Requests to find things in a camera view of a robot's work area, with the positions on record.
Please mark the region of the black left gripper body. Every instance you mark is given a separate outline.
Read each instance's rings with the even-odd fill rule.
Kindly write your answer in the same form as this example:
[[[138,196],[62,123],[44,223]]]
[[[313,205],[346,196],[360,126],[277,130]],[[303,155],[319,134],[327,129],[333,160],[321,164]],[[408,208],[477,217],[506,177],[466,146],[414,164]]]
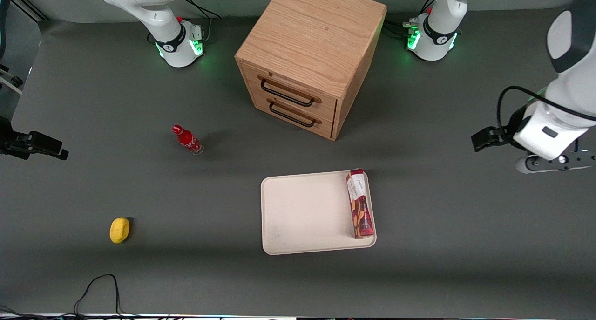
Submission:
[[[525,114],[526,110],[527,110],[527,107],[521,107],[518,110],[516,110],[515,112],[513,112],[513,114],[511,114],[511,116],[509,117],[509,122],[507,123],[507,125],[502,127],[501,139],[503,140],[504,143],[510,144],[511,146],[514,146],[514,147],[522,147],[521,144],[517,143],[514,140],[514,135],[515,135],[515,133],[517,133],[518,131],[523,129],[523,127],[525,126],[524,114]]]

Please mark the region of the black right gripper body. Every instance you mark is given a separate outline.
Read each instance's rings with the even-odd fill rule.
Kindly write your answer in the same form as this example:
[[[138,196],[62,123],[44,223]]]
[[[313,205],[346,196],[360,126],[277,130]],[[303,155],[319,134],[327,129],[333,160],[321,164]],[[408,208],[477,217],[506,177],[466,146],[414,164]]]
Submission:
[[[27,160],[30,157],[28,145],[20,140],[20,133],[13,130],[11,121],[0,117],[0,154]]]

